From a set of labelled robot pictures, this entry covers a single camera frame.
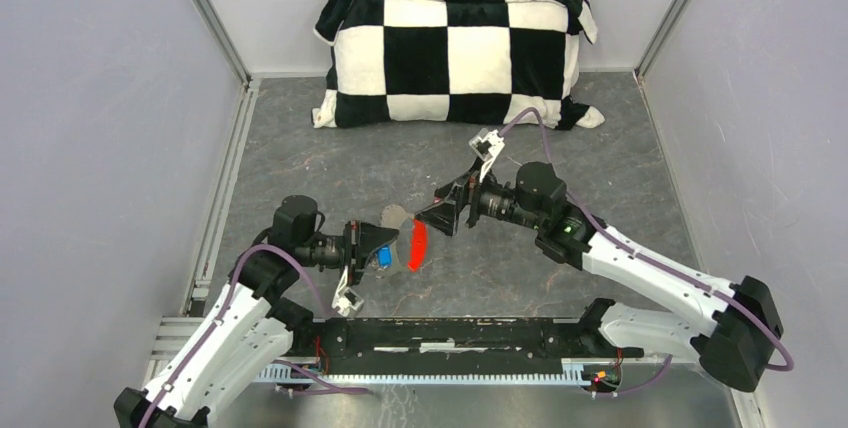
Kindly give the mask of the key with blue tag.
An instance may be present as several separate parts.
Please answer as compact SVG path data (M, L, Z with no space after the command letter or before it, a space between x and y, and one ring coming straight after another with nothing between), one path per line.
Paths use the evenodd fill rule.
M387 269L392 265L393 258L389 246L381 247L375 254L377 265L380 269Z

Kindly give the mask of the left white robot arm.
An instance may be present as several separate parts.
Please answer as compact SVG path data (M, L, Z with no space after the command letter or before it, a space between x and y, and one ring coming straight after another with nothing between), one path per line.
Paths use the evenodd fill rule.
M207 427L275 359L302 355L314 342L314 314L286 298L297 282L317 289L307 268L336 269L325 315L351 317L364 300L353 289L399 231L351 220L326 235L317 202L284 198L270 227L236 261L210 313L167 366L141 389L126 388L114 410L122 427Z

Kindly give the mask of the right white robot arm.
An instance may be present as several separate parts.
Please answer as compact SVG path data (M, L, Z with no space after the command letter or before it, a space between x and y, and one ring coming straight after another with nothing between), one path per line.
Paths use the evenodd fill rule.
M500 184L481 161L434 192L416 220L453 236L461 213L473 227L482 216L530 228L541 252L558 264L607 278L662 306L661 311L598 301L598 316L577 330L580 348L602 356L613 347L696 360L716 381L756 390L768 371L794 364L771 290L746 276L735 283L665 258L569 200L567 185L545 162L529 162L514 183Z

